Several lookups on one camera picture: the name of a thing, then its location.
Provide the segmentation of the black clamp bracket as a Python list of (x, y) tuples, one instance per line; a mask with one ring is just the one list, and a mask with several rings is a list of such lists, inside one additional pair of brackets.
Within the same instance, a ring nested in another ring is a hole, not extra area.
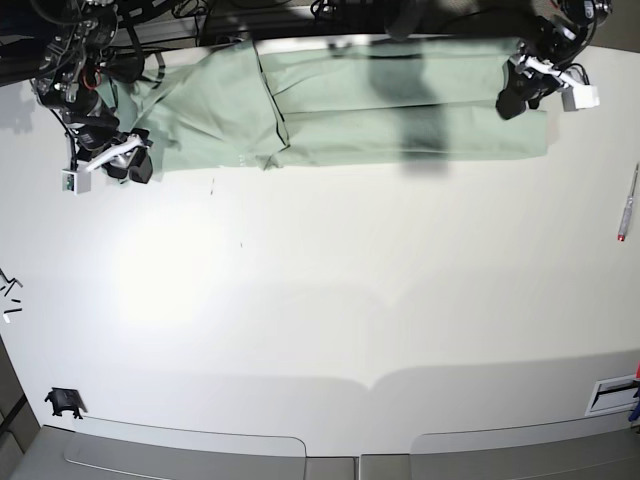
[(52, 388), (44, 401), (51, 404), (52, 415), (55, 417), (71, 412), (74, 419), (82, 419), (81, 412), (87, 411), (79, 392), (74, 389)]

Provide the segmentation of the light green T-shirt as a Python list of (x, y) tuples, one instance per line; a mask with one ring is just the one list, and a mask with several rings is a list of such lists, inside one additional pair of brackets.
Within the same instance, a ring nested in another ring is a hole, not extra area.
[(269, 51), (245, 41), (99, 92), (123, 130), (147, 130), (161, 173), (406, 161), (515, 160), (547, 152), (547, 118), (496, 102), (510, 38), (421, 38)]

